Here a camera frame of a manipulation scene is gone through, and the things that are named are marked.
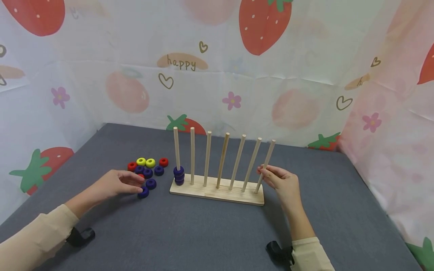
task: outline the yellow ring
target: yellow ring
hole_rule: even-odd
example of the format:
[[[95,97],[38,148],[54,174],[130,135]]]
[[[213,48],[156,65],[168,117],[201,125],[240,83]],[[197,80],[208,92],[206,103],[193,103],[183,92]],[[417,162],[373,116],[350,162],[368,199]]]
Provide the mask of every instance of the yellow ring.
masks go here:
[[[146,160],[146,167],[147,168],[155,167],[155,159],[149,158],[148,160]]]
[[[137,159],[136,163],[137,163],[138,166],[145,166],[146,159],[143,158],[143,157],[140,157],[139,159]]]

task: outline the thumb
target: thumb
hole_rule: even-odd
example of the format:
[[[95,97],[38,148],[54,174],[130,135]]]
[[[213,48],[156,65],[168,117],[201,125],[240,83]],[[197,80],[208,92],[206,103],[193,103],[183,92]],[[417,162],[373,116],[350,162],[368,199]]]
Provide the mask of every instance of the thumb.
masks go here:
[[[263,178],[266,182],[270,182],[272,183],[275,187],[277,187],[279,181],[281,180],[279,177],[277,177],[276,175],[274,175],[273,172],[263,168],[261,169],[261,173],[263,175]]]
[[[122,191],[121,191],[121,193],[126,193],[126,194],[137,194],[142,192],[143,189],[141,187],[132,186],[126,183],[123,184]]]

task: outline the beige sleeve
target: beige sleeve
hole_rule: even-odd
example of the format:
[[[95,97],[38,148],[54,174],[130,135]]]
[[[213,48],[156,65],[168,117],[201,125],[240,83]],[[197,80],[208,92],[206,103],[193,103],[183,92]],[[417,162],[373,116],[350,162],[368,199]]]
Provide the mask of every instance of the beige sleeve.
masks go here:
[[[78,218],[64,204],[0,244],[0,270],[32,270],[63,246]]]
[[[293,241],[292,271],[335,271],[317,237]]]

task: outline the wooden base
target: wooden base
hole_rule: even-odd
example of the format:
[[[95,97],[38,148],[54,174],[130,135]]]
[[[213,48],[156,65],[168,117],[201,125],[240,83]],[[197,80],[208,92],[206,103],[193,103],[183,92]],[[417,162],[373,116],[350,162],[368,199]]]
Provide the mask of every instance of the wooden base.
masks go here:
[[[195,175],[194,185],[190,184],[191,175],[185,174],[184,184],[178,186],[173,179],[170,194],[183,195],[204,199],[223,200],[228,202],[264,205],[264,191],[262,186],[255,194],[256,183],[247,183],[246,191],[242,192],[244,182],[234,181],[233,189],[229,190],[230,180],[220,179],[220,188],[216,188],[217,178],[208,176],[207,186],[204,187],[204,176]]]

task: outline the fabric backdrop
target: fabric backdrop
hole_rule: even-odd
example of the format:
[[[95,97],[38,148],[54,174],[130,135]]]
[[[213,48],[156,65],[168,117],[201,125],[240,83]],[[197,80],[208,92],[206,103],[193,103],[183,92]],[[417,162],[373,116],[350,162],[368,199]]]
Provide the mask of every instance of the fabric backdrop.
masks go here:
[[[432,260],[429,0],[2,2],[0,223],[105,122],[323,150],[341,137]]]

